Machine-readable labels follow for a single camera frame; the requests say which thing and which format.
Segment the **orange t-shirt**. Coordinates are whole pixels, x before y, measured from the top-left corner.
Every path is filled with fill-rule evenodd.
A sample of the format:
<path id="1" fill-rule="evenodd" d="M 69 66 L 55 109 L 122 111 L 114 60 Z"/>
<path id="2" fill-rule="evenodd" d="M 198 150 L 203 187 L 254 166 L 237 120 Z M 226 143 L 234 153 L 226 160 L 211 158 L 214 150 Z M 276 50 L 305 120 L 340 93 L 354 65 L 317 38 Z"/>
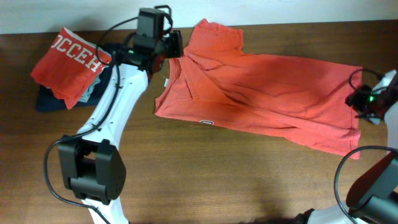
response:
<path id="1" fill-rule="evenodd" d="M 345 99 L 361 77 L 356 67 L 304 57 L 245 54 L 244 33 L 207 20 L 194 28 L 183 56 L 155 101 L 162 118 L 282 137 L 345 155 L 361 132 Z"/>

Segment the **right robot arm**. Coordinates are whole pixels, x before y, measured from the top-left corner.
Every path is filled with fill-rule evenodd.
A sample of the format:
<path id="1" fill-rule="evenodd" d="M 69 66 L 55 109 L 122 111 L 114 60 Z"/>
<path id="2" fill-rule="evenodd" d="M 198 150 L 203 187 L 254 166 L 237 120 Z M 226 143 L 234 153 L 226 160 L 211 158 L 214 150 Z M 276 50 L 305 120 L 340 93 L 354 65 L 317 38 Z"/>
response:
<path id="1" fill-rule="evenodd" d="M 358 117 L 373 124 L 387 126 L 386 146 L 361 146 L 345 155 L 339 163 L 333 182 L 336 205 L 323 210 L 307 210 L 292 223 L 397 223 L 397 71 L 377 76 L 379 83 L 371 88 L 362 85 L 346 98 L 346 104 Z M 382 150 L 387 154 L 351 186 L 346 200 L 338 193 L 338 178 L 350 156 L 365 150 Z"/>

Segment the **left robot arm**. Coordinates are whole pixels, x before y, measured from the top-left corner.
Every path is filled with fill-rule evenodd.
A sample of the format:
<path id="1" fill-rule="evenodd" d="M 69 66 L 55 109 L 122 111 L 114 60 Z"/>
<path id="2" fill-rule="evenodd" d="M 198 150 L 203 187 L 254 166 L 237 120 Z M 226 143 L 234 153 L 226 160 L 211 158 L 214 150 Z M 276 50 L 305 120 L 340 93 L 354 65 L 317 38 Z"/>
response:
<path id="1" fill-rule="evenodd" d="M 127 223 L 120 194 L 126 181 L 126 167 L 119 153 L 124 127 L 134 105 L 147 89 L 164 60 L 183 54 L 179 30 L 172 25 L 168 5 L 139 10 L 137 29 L 111 51 L 112 69 L 108 86 L 88 121 L 75 135 L 63 136 L 46 150 L 58 148 L 62 180 L 77 202 L 87 208 L 95 223 Z"/>

